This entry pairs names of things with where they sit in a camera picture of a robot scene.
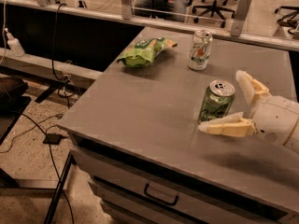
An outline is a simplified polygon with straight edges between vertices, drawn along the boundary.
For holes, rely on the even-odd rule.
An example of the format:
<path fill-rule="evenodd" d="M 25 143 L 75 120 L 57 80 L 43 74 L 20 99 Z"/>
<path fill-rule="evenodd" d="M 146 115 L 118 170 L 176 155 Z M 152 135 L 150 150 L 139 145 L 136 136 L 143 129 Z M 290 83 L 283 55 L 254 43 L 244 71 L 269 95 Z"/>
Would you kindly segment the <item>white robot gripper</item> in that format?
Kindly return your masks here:
<path fill-rule="evenodd" d="M 242 112 L 223 118 L 202 121 L 198 129 L 207 134 L 230 137 L 256 137 L 277 147 L 299 147 L 299 104 L 281 96 L 271 96 L 269 89 L 245 71 L 235 74 L 252 119 Z"/>

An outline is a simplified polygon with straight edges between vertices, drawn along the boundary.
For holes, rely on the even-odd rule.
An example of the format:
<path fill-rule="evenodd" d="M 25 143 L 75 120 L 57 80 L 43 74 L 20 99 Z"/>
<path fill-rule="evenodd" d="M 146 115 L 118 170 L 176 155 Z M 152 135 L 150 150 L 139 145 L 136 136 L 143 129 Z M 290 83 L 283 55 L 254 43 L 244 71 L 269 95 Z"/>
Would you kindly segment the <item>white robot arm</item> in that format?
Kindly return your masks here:
<path fill-rule="evenodd" d="M 223 118 L 203 121 L 198 128 L 203 133 L 232 137 L 255 135 L 276 147 L 285 147 L 299 154 L 299 104 L 281 96 L 273 96 L 260 81 L 242 70 L 235 79 L 248 105 L 249 118 L 242 112 Z"/>

